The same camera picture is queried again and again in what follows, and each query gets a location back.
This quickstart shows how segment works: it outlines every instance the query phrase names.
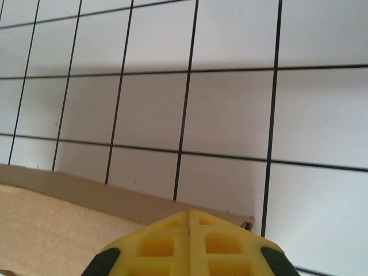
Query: black rubber tip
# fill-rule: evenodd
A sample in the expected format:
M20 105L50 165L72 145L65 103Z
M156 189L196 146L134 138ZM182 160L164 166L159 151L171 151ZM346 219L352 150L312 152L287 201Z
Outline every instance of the black rubber tip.
M300 276L284 253L270 247L260 249L275 276Z
M108 276L119 255L118 248L110 248L97 254L81 276Z

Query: yellow plastic object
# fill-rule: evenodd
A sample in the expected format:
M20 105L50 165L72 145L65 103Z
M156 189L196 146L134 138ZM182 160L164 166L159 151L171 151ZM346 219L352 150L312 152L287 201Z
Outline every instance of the yellow plastic object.
M108 276L274 276L262 247L274 243L207 213L176 213L108 244L118 248Z

